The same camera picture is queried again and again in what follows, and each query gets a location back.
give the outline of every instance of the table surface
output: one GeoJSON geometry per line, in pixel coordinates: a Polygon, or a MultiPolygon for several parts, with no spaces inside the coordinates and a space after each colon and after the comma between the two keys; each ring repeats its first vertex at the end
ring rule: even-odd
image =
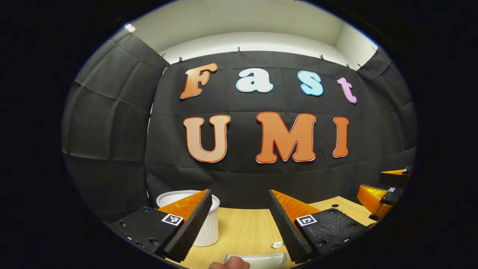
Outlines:
{"type": "MultiPolygon", "coordinates": [[[[315,202],[311,206],[326,210],[338,204],[337,209],[367,226],[375,221],[369,219],[370,212],[362,205],[340,196],[315,202]]],[[[207,269],[212,262],[222,263],[224,256],[265,255],[287,253],[285,246],[274,249],[273,242],[282,241],[281,235],[269,209],[232,209],[219,207],[217,213],[219,240],[207,247],[191,247],[186,259],[177,263],[190,269],[207,269]]],[[[287,257],[287,263],[281,269],[297,266],[287,257]]]]}

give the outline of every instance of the blue letter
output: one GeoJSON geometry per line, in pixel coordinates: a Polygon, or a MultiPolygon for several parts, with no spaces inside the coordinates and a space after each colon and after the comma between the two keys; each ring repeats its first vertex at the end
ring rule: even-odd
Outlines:
{"type": "Polygon", "coordinates": [[[251,92],[257,90],[258,92],[271,91],[274,85],[269,82],[269,73],[260,68],[249,68],[239,72],[239,79],[236,83],[236,88],[243,92],[251,92]]]}
{"type": "Polygon", "coordinates": [[[297,77],[303,83],[300,87],[307,95],[320,96],[324,93],[324,87],[320,82],[322,81],[318,74],[309,71],[300,71],[297,77]]]}

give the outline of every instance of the ceiling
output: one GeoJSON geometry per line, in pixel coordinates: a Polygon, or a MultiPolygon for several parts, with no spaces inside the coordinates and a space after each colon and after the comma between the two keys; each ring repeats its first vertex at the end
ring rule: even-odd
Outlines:
{"type": "Polygon", "coordinates": [[[155,51],[199,37],[233,32],[275,32],[337,44],[343,21],[295,0],[177,0],[131,22],[155,51]]]}

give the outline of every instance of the orange letter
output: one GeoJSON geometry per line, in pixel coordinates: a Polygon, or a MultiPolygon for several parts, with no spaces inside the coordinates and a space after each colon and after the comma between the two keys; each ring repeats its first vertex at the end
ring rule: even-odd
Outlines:
{"type": "Polygon", "coordinates": [[[201,67],[196,67],[193,69],[189,69],[186,71],[187,79],[186,79],[186,87],[184,91],[181,93],[181,99],[186,99],[189,97],[193,97],[199,95],[201,93],[201,89],[198,88],[197,83],[201,82],[201,85],[206,85],[209,81],[209,71],[216,71],[217,64],[212,63],[201,67]]]}
{"type": "Polygon", "coordinates": [[[347,126],[348,119],[345,117],[335,117],[335,126],[337,126],[337,146],[334,150],[334,157],[345,157],[348,154],[347,149],[347,126]]]}
{"type": "Polygon", "coordinates": [[[209,118],[209,122],[214,126],[214,149],[205,151],[201,146],[201,126],[204,124],[203,118],[193,117],[183,121],[186,127],[187,150],[191,156],[202,162],[215,163],[226,155],[226,125],[231,121],[228,115],[216,115],[209,118]]]}
{"type": "Polygon", "coordinates": [[[274,143],[284,162],[291,156],[295,144],[297,144],[297,150],[292,155],[292,160],[307,162],[315,159],[314,115],[299,114],[290,132],[276,112],[261,112],[257,114],[256,119],[262,124],[262,149],[261,154],[256,157],[258,163],[273,163],[277,160],[277,155],[274,154],[274,143]]]}

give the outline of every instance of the human hand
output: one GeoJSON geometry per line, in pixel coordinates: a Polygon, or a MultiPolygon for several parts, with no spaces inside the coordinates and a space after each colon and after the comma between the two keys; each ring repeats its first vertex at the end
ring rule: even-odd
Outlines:
{"type": "Polygon", "coordinates": [[[239,257],[230,257],[225,264],[213,262],[209,269],[249,269],[250,264],[239,257]]]}

